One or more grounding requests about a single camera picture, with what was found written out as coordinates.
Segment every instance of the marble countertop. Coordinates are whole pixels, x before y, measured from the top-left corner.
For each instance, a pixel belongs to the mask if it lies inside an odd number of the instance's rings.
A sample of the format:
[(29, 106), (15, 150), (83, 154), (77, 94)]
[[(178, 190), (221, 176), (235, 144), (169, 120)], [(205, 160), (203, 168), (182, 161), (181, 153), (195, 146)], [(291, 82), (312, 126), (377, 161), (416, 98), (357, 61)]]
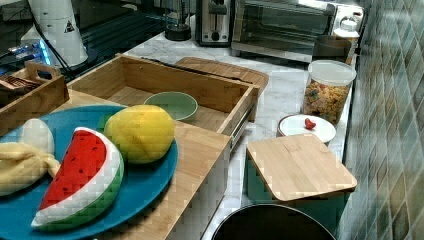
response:
[[(269, 75), (268, 85), (259, 97), (256, 120), (254, 123), (248, 123), (231, 153), (227, 190), (202, 237), (202, 240), (211, 239), (218, 225), (230, 213), (242, 207), (242, 183), (247, 143), (274, 138), (279, 120), (287, 115), (299, 113), (308, 79), (307, 65), (285, 66), (262, 58), (252, 60), (233, 57), (230, 48), (200, 47), (194, 40), (173, 42), (167, 40), (164, 33), (129, 50), (125, 55), (156, 59), (169, 64), (174, 64), (184, 57), (199, 57), (247, 67)], [(337, 126), (336, 137), (328, 145), (339, 159), (343, 157), (347, 116), (348, 107), (345, 107)]]

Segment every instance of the toy watermelon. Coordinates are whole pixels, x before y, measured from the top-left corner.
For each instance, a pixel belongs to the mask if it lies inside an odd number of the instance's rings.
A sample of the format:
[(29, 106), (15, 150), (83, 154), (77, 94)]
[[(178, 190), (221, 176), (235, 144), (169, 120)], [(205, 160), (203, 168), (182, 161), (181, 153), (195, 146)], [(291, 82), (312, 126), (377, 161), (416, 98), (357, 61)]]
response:
[(94, 219), (114, 201), (123, 171), (121, 153), (108, 138), (76, 128), (31, 227), (64, 230)]

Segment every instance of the green bowl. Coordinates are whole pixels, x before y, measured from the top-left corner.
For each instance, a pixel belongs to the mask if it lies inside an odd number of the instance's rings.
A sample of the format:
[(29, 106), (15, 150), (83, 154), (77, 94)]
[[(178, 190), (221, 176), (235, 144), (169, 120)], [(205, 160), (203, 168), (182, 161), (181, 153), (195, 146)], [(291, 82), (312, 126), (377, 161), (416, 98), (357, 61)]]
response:
[(182, 92), (162, 92), (150, 96), (144, 102), (163, 108), (174, 120), (193, 121), (196, 119), (198, 104), (192, 96)]

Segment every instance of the yellow lemon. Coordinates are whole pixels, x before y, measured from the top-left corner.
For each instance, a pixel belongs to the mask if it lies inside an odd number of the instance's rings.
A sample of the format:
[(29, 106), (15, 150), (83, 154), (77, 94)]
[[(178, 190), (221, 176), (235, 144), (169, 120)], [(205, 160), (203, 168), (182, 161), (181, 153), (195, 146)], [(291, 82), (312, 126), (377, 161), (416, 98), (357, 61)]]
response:
[(163, 157), (174, 139), (174, 122), (153, 105), (125, 108), (106, 122), (105, 135), (130, 163), (149, 163)]

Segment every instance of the watermelon rind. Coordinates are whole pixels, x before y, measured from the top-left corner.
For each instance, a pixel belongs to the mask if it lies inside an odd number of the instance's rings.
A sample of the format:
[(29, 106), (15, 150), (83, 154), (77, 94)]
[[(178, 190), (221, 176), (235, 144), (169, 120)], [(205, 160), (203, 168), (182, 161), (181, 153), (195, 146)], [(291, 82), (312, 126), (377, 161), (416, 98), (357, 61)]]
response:
[(33, 228), (54, 231), (79, 226), (106, 210), (119, 192), (124, 172), (121, 153), (103, 134), (85, 127), (78, 127), (75, 132), (80, 130), (103, 141), (107, 149), (105, 162), (97, 174), (73, 195), (39, 210), (31, 223)]
[(119, 167), (119, 174), (115, 176), (109, 187), (96, 201), (72, 216), (69, 216), (63, 220), (42, 225), (38, 227), (38, 229), (42, 231), (66, 230), (90, 222), (96, 218), (105, 209), (112, 205), (113, 199), (115, 199), (116, 195), (118, 194), (124, 173), (124, 168), (122, 166), (123, 165)]

